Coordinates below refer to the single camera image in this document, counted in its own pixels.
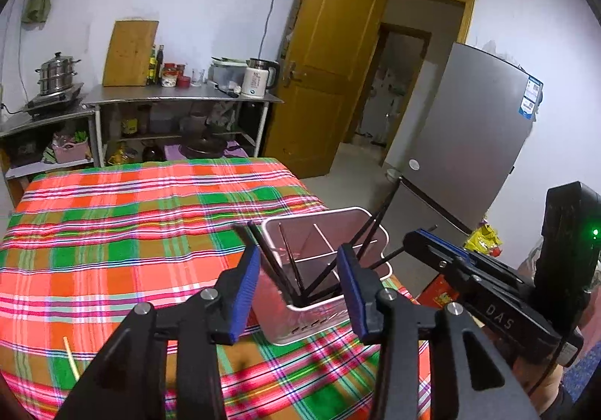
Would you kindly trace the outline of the person's right hand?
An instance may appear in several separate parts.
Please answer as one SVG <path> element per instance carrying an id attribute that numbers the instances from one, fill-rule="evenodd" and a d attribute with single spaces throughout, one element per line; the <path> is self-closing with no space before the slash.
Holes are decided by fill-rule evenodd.
<path id="1" fill-rule="evenodd" d="M 546 363 L 534 364 L 525 358 L 518 357 L 494 331 L 484 327 L 482 331 L 493 342 L 499 353 L 507 361 L 512 373 L 521 387 L 528 394 L 529 399 L 539 414 L 540 419 L 568 419 L 571 416 L 574 402 L 563 387 L 561 382 L 563 367 L 555 364 L 551 371 L 543 378 L 532 393 L 531 390 L 537 381 L 544 375 Z"/>

